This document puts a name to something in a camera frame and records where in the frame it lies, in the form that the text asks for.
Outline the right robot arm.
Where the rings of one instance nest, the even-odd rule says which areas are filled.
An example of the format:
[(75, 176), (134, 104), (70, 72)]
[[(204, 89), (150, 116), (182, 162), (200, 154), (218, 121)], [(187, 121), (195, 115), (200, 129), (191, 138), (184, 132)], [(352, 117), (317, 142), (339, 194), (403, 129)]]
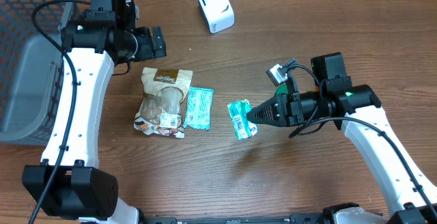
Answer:
[(407, 153), (389, 124), (380, 99), (368, 85), (352, 84), (341, 53), (311, 59), (308, 73), (316, 89), (300, 93), (292, 77), (295, 60), (275, 65), (267, 75), (276, 94), (246, 118), (254, 124), (293, 127), (290, 137), (308, 134), (333, 122), (359, 151), (383, 194), (388, 216), (368, 212), (356, 203), (324, 208), (320, 213), (291, 214), (291, 223), (435, 223), (436, 186)]

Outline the teal white tissue pack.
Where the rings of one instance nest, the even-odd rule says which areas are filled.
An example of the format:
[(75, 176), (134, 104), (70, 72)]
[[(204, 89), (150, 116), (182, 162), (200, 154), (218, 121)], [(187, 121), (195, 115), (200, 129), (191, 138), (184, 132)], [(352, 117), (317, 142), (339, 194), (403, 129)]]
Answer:
[(247, 113), (252, 109), (247, 99), (229, 103), (227, 108), (239, 141), (254, 137), (258, 133), (257, 125), (248, 121), (246, 117)]

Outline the mint green tissue pack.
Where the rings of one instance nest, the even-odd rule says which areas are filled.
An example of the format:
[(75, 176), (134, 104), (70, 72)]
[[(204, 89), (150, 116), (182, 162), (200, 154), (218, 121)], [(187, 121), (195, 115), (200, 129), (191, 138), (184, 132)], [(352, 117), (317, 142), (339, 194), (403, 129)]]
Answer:
[(190, 87), (186, 117), (183, 127), (198, 130), (209, 130), (214, 90), (201, 87)]

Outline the green white can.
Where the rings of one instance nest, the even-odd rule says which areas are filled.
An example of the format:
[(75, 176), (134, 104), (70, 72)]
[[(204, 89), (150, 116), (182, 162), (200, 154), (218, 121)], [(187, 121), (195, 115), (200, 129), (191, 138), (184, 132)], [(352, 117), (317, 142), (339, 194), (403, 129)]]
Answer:
[(288, 89), (287, 89), (287, 85), (280, 85), (278, 86), (278, 88), (276, 89), (275, 95), (281, 95), (281, 94), (288, 94)]

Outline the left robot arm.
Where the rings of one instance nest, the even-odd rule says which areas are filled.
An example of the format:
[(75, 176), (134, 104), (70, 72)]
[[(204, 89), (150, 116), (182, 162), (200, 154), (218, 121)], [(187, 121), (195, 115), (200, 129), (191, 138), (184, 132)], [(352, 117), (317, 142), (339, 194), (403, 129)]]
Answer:
[(82, 223), (145, 223), (126, 204), (115, 176), (99, 168), (98, 131), (114, 68), (166, 55), (159, 27), (137, 27), (134, 0), (89, 0), (54, 42), (64, 63), (51, 137), (38, 165), (27, 165), (22, 182), (36, 211)]

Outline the brown white snack bag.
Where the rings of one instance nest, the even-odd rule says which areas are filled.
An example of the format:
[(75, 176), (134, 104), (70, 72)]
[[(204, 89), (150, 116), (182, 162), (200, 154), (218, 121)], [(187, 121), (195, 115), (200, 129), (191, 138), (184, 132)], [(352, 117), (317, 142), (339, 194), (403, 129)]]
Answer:
[(181, 104), (187, 97), (191, 70), (144, 68), (143, 101), (135, 115), (134, 129), (145, 135), (183, 139)]

